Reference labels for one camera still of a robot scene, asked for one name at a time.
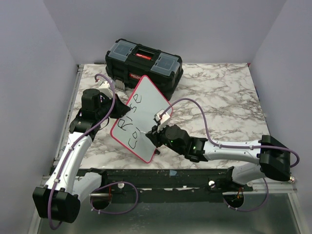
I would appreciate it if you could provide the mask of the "pink framed whiteboard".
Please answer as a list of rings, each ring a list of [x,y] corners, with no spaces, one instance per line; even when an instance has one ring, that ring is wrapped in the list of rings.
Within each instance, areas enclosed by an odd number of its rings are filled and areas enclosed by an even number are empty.
[[[150,78],[144,75],[139,80],[126,105],[131,110],[115,121],[110,135],[142,161],[150,163],[156,147],[145,134],[140,133],[140,130],[150,131],[156,125],[154,115],[160,110],[165,110],[170,106],[170,103]]]

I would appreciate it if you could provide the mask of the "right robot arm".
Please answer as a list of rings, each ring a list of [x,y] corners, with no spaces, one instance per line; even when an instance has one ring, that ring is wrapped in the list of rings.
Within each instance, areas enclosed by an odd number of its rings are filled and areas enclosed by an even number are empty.
[[[260,178],[288,181],[291,177],[289,149],[270,135],[263,135],[259,141],[211,143],[206,138],[189,136],[185,130],[172,125],[160,131],[153,126],[146,137],[157,148],[165,145],[192,162],[243,161],[244,165],[230,169],[230,176],[224,179],[230,191]]]

